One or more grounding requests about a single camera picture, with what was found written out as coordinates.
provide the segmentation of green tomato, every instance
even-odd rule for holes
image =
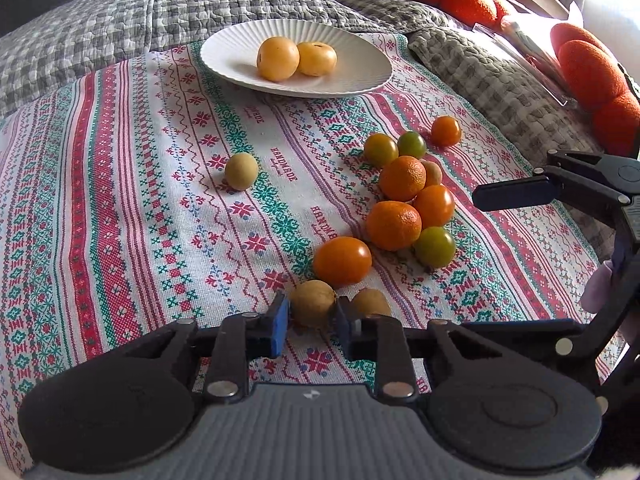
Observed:
[[[384,168],[398,158],[396,142],[385,134],[373,134],[364,143],[364,157],[377,168]]]
[[[400,156],[410,155],[415,158],[423,158],[427,153],[427,143],[424,142],[420,134],[405,132],[398,139],[398,153]]]
[[[448,266],[456,254],[456,242],[444,227],[427,227],[414,243],[415,255],[425,267]]]

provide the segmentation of gray quilted blanket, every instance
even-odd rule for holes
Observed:
[[[335,0],[75,0],[0,38],[0,119],[89,72],[264,18],[388,32]]]
[[[464,25],[433,7],[407,0],[337,0],[372,21],[409,36],[420,61],[493,123],[533,165],[552,148],[600,152],[578,112],[561,107],[514,60],[493,56],[464,33]],[[576,210],[570,213],[603,259],[613,231]]]

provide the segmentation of white plate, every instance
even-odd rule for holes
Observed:
[[[295,43],[321,41],[338,57],[335,70],[326,76],[295,73],[279,83],[261,78],[255,67],[258,49],[272,36]],[[391,62],[369,41],[340,28],[304,20],[257,20],[217,31],[202,45],[200,56],[216,75],[233,83],[270,94],[295,97],[344,97],[380,88],[391,78]]]

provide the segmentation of blue gripper pad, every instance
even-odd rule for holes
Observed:
[[[289,322],[289,298],[286,296],[280,303],[278,313],[273,318],[271,332],[271,357],[278,357],[282,354],[284,339],[287,336],[287,323]]]

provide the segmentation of white wall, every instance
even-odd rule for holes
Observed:
[[[584,0],[584,28],[640,82],[640,0]]]

